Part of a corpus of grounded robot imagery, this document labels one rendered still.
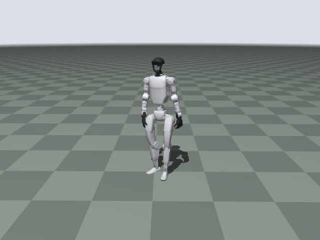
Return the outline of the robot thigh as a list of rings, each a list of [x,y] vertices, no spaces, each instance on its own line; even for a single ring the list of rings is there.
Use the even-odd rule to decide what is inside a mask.
[[[147,123],[147,125],[145,124],[145,135],[149,145],[151,145],[152,148],[157,149],[160,143],[155,140],[155,121],[156,120],[154,119],[154,114],[150,114],[146,117],[145,122]]]
[[[171,138],[173,133],[173,124],[175,123],[176,119],[174,116],[166,114],[165,120],[164,120],[164,144],[163,144],[163,150],[165,148],[170,149],[171,146]]]

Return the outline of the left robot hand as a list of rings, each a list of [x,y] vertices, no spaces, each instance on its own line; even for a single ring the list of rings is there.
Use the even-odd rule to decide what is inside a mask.
[[[183,121],[182,121],[182,117],[178,117],[178,114],[176,114],[176,124],[174,125],[174,127],[177,125],[177,127],[175,129],[180,128],[181,126],[183,126]]]

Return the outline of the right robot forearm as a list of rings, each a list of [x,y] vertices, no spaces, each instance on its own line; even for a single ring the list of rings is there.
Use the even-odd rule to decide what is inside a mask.
[[[147,105],[148,105],[148,101],[143,100],[143,95],[142,95],[141,115],[143,115],[143,112],[146,112],[146,115],[147,115]]]

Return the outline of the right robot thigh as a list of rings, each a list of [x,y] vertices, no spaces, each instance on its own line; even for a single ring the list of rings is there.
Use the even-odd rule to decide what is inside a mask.
[[[155,140],[155,121],[156,120],[154,119],[154,114],[150,114],[146,117],[145,122],[147,123],[147,125],[145,124],[145,135],[149,145],[151,145],[152,148],[157,149],[160,143]]]

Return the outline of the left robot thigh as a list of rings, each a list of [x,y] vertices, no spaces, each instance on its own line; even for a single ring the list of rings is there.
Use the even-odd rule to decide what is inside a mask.
[[[164,144],[163,144],[163,150],[165,148],[170,149],[171,146],[171,138],[173,133],[173,124],[175,123],[176,119],[174,116],[166,114],[165,120],[164,120]]]

